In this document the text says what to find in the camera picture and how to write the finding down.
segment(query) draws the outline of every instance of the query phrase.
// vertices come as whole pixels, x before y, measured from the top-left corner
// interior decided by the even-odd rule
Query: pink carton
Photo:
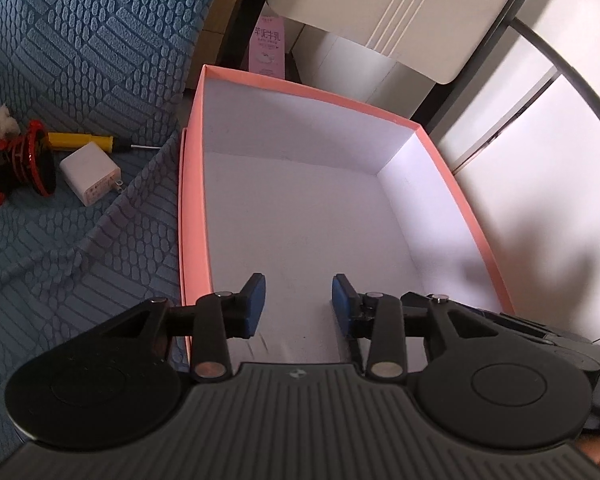
[[[249,72],[285,78],[285,24],[282,18],[260,16],[249,42]]]
[[[361,290],[443,290],[514,313],[458,183],[424,129],[405,118],[207,65],[182,133],[179,182],[182,304],[237,290],[251,272],[267,277],[258,333],[268,350],[232,340],[235,370],[258,355],[348,360],[329,302],[338,272]],[[420,361],[410,365],[426,366],[424,351],[411,355]]]

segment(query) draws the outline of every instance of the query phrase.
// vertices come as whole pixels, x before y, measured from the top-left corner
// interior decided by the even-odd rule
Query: phone charger
[[[85,144],[60,163],[60,171],[84,205],[92,205],[120,180],[120,168],[95,142]]]

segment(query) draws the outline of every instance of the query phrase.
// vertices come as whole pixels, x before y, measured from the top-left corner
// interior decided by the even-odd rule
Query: red and black toy
[[[29,121],[27,133],[0,140],[0,206],[11,191],[30,186],[42,196],[56,190],[56,167],[44,124]]]

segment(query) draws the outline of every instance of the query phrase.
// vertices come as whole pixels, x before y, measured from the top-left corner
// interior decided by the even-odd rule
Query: screwdriver
[[[130,150],[159,150],[161,146],[143,146],[132,144],[131,139],[114,136],[99,136],[91,134],[71,134],[65,132],[49,132],[49,143],[54,150],[77,150],[90,142],[95,142],[103,152],[121,153]]]

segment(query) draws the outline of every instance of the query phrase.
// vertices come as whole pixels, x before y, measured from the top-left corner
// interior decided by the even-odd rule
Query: ribbed black surface
[[[22,447],[0,480],[580,480],[600,470],[570,446],[498,455],[432,427],[400,388],[352,365],[243,365],[197,386],[154,434],[98,453]]]

